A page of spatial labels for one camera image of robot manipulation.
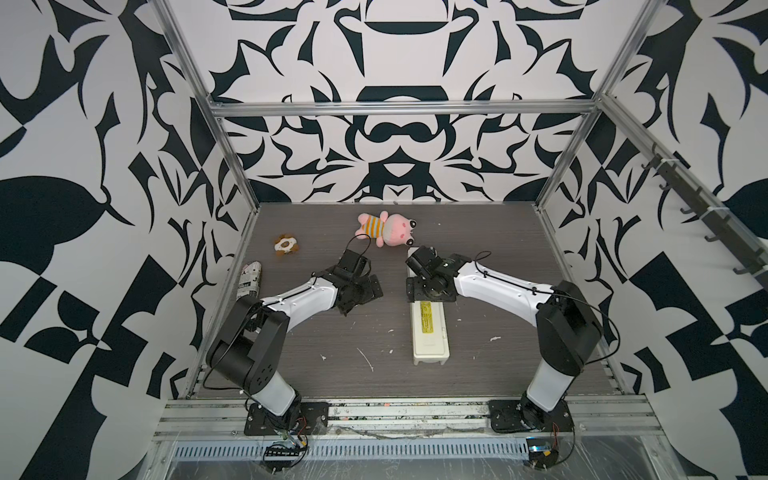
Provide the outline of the wall hook rail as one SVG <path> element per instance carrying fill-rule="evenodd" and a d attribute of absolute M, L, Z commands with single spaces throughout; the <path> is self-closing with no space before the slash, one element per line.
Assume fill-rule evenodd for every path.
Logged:
<path fill-rule="evenodd" d="M 764 290 L 767 289 L 767 246 L 754 234 L 723 201 L 699 180 L 686 164 L 672 156 L 663 156 L 658 145 L 642 148 L 640 152 L 647 162 L 645 172 L 661 181 L 656 211 L 660 227 L 663 227 L 662 210 L 672 196 L 682 202 L 680 214 L 688 220 L 702 222 L 710 234 L 704 239 L 709 243 L 722 244 L 739 262 L 734 267 L 736 275 L 750 275 Z"/>

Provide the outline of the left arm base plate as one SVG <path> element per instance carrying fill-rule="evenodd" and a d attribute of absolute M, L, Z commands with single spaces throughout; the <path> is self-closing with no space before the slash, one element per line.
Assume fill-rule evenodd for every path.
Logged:
<path fill-rule="evenodd" d="M 294 402 L 283 415 L 276 415 L 258 402 L 250 402 L 244 426 L 246 436 L 266 436 L 272 432 L 312 434 L 328 426 L 330 404 Z"/>

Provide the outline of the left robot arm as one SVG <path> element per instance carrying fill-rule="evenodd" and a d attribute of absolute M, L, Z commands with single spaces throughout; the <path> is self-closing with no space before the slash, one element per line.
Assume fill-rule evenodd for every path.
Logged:
<path fill-rule="evenodd" d="M 345 250 L 338 262 L 282 294 L 244 296 L 231 308 L 206 354 L 206 364 L 275 417 L 293 417 L 299 393 L 278 372 L 290 330 L 330 310 L 347 315 L 383 296 L 372 262 Z"/>

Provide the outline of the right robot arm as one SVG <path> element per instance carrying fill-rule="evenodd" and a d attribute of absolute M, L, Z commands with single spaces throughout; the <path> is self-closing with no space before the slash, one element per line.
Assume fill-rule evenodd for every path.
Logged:
<path fill-rule="evenodd" d="M 454 302 L 458 297 L 482 301 L 509 312 L 537 330 L 541 360 L 522 396 L 522 406 L 536 414 L 553 412 L 589 363 L 603 329 L 599 310 L 573 283 L 535 283 L 492 270 L 478 257 L 441 257 L 428 246 L 409 250 L 410 300 Z"/>

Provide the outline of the circuit board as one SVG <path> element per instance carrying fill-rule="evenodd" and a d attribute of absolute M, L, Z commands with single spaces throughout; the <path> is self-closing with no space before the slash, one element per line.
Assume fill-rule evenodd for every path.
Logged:
<path fill-rule="evenodd" d="M 559 445 L 553 438 L 529 437 L 525 439 L 525 445 L 526 466 L 537 471 L 548 471 L 558 463 Z"/>
<path fill-rule="evenodd" d="M 306 445 L 275 443 L 265 448 L 261 465 L 270 473 L 282 472 L 298 465 L 307 453 Z"/>

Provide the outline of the black white patterned shoe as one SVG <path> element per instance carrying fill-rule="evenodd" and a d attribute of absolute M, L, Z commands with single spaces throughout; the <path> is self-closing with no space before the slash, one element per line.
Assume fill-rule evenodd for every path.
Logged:
<path fill-rule="evenodd" d="M 243 266 L 236 290 L 236 299 L 253 297 L 258 299 L 261 289 L 262 264 L 253 261 Z"/>

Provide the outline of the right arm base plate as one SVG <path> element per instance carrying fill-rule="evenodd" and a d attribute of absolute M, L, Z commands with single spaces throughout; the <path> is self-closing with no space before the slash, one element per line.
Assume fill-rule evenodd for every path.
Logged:
<path fill-rule="evenodd" d="M 491 429 L 495 433 L 572 432 L 573 416 L 561 398 L 552 411 L 544 411 L 527 397 L 488 402 Z"/>

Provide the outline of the right circuit board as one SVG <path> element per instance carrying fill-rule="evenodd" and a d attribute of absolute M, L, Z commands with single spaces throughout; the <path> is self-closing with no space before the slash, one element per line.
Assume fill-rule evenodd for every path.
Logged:
<path fill-rule="evenodd" d="M 558 463 L 559 445 L 553 438 L 529 437 L 525 439 L 525 445 L 526 466 L 537 471 L 548 471 Z"/>

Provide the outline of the pink plush pig toy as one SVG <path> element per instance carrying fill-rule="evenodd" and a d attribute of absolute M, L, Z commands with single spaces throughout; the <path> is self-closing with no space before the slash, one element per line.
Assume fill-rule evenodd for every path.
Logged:
<path fill-rule="evenodd" d="M 367 213 L 360 214 L 357 221 L 359 228 L 356 230 L 355 236 L 367 235 L 379 248 L 414 245 L 412 232 L 417 226 L 415 220 L 400 214 L 389 214 L 387 211 L 382 211 L 379 216 Z"/>

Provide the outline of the left circuit board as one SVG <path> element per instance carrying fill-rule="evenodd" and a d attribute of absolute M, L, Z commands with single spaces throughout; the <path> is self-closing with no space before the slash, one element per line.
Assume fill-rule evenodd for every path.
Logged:
<path fill-rule="evenodd" d="M 261 465 L 270 473 L 282 472 L 298 465 L 307 453 L 306 445 L 275 443 L 265 448 Z"/>

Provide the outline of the brown white plush toy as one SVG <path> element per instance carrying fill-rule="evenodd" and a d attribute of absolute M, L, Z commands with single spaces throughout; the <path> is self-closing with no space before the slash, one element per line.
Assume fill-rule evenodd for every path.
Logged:
<path fill-rule="evenodd" d="M 298 240 L 293 235 L 281 235 L 274 242 L 274 251 L 278 256 L 284 256 L 298 252 L 300 249 Z"/>

